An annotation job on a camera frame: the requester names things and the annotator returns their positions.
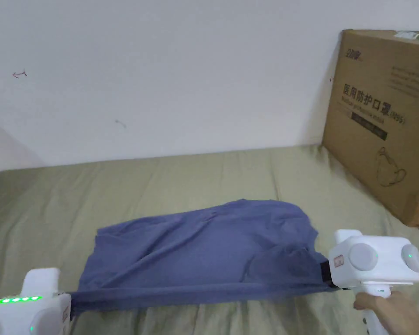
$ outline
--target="white robotic gripper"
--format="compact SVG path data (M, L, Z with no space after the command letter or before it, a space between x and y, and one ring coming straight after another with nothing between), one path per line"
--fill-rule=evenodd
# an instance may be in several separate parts
M419 282L419 250L408 239L348 229L337 230L335 238L329 268L338 287L389 297L391 286ZM364 311L364 318L370 335L388 335L373 311Z

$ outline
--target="box label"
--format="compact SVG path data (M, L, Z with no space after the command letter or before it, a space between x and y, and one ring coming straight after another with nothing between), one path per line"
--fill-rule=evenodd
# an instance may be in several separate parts
M388 133L384 131L383 129L377 127L373 123L369 122L367 119L361 117L355 112L352 112L351 119L354 120L356 123L358 123L363 128L371 131L374 135L377 135L380 137L383 141L387 139Z

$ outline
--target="round gray button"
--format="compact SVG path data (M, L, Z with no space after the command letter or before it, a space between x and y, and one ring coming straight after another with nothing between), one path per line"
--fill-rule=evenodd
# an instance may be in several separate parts
M419 273L419 250L414 245L407 244L403 246L402 258L410 269Z
M350 249L349 260L356 269L371 271L377 264L377 252L369 244L357 243Z

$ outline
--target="white wall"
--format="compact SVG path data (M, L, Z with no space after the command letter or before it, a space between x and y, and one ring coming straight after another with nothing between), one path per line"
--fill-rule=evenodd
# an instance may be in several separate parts
M346 28L419 0L0 0L0 170L320 142Z

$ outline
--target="finger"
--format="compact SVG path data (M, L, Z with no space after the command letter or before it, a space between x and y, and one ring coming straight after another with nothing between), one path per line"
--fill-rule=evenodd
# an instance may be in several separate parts
M356 295L354 308L356 310L374 310L376 297L367 293L360 292Z

